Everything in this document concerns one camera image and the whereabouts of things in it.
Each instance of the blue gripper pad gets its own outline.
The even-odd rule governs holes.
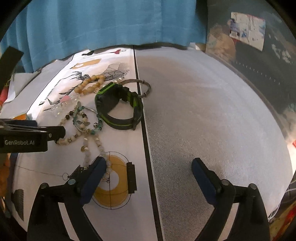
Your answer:
[[[103,157],[98,156],[94,163],[89,166],[91,172],[85,181],[81,190],[80,204],[84,205],[90,202],[96,188],[98,187],[104,173],[106,172],[106,161]]]
[[[206,167],[200,158],[193,159],[191,169],[206,201],[215,207],[217,193],[221,192],[220,179],[215,172]]]

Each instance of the yellow circle print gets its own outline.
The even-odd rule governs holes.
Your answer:
[[[112,162],[110,178],[101,181],[94,193],[94,201],[107,209],[118,209],[129,201],[126,163],[128,160],[118,152],[106,153]]]

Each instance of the red object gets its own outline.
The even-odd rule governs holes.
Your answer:
[[[2,106],[4,101],[7,100],[7,97],[8,97],[8,89],[9,89],[9,86],[4,86],[3,87],[3,90],[1,91],[1,94],[0,94],[0,105]]]
[[[119,50],[116,50],[115,52],[113,52],[113,53],[115,53],[115,54],[119,54],[120,53],[120,50],[121,49],[119,49]]]
[[[281,228],[279,229],[277,235],[274,237],[274,239],[272,241],[277,241],[286,231],[287,227],[290,225],[290,223],[293,221],[293,219],[296,216],[296,206],[290,210],[290,212],[288,213],[288,215],[286,216],[286,219],[284,221],[284,224],[281,226]]]

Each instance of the poster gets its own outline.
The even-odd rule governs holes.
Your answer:
[[[231,12],[230,34],[233,39],[246,43],[260,51],[263,50],[265,27],[264,19],[249,14]]]

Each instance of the gray fabric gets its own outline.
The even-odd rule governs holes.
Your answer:
[[[136,60],[152,86],[143,102],[165,240],[194,240],[213,211],[191,173],[195,157],[234,185],[257,184],[270,214],[293,174],[281,130],[255,92],[201,51],[137,50]]]
[[[42,68],[41,73],[32,80],[13,101],[3,104],[0,118],[14,118],[27,113],[46,85],[71,61],[71,59],[72,57],[68,57],[65,60],[57,60]]]

